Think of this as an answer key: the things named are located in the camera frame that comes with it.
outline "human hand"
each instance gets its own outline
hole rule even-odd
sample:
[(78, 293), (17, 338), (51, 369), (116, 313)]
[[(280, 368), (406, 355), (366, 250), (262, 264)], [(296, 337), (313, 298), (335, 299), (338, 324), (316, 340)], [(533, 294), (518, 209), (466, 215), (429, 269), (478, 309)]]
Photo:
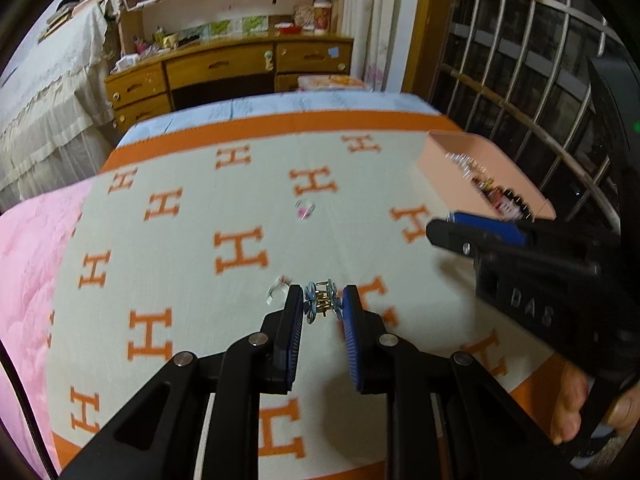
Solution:
[[(580, 409), (589, 395), (587, 375), (571, 363), (564, 366), (560, 393), (551, 420), (551, 440), (556, 446), (573, 440), (580, 430)], [(605, 422), (620, 435), (629, 433), (640, 418), (640, 386), (620, 397), (609, 409)]]

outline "white curtain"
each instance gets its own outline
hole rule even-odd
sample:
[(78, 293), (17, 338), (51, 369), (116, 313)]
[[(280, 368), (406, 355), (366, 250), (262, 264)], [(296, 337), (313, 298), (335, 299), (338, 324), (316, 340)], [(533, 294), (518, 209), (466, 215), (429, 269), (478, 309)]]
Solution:
[(353, 38), (351, 75), (382, 90), (395, 0), (344, 0), (341, 33)]

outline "light blue sheet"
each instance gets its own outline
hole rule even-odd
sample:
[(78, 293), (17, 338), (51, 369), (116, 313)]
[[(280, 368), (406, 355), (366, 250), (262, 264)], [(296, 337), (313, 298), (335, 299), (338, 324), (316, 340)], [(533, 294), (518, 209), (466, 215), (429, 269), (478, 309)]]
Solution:
[(135, 124), (118, 146), (232, 119), (322, 110), (395, 110), (436, 115), (439, 112), (412, 94), (358, 90), (290, 92), (221, 101), (188, 108)]

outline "wooden desk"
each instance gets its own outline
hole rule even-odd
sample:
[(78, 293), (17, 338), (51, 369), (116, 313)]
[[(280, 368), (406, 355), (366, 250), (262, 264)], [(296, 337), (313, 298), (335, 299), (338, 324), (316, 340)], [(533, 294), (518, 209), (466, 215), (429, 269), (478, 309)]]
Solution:
[(273, 91), (298, 87), (298, 76), (348, 74), (353, 40), (277, 32), (221, 38), (178, 48), (105, 79), (118, 129), (175, 111), (172, 91), (249, 75), (273, 75)]

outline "bed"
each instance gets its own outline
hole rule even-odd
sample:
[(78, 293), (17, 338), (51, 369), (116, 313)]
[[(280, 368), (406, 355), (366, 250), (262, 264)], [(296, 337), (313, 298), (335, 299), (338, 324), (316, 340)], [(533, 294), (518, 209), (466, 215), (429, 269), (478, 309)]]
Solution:
[(95, 175), (120, 140), (103, 84), (119, 51), (113, 1), (80, 10), (0, 87), (0, 212)]
[[(0, 339), (55, 465), (172, 354), (254, 332), (278, 308), (265, 299), (279, 275), (357, 284), (390, 330), (425, 351), (476, 354), (548, 429), (561, 360), (475, 301), (468, 262), (419, 235), (448, 211), (416, 165), (429, 130), (458, 128), (402, 94), (206, 105), (137, 124), (98, 177), (3, 215)], [(301, 199), (315, 206), (303, 221)], [(246, 252), (234, 253), (238, 237)], [(325, 250), (308, 257), (318, 240)], [(0, 398), (44, 478), (2, 374)], [(384, 401), (353, 392), (335, 319), (305, 327), (293, 392), (263, 396), (261, 410), (261, 478), (383, 478)]]

